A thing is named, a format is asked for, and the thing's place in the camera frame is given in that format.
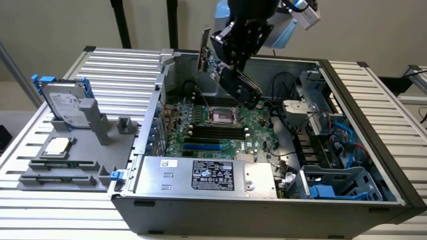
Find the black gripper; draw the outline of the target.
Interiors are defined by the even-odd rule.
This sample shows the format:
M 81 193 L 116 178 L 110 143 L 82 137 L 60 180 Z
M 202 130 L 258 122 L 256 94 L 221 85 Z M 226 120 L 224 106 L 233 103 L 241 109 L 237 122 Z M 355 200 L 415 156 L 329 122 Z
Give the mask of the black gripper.
M 212 34 L 212 46 L 229 70 L 242 70 L 246 60 L 260 50 L 273 25 L 268 18 L 277 9 L 276 0 L 228 0 L 228 20 Z

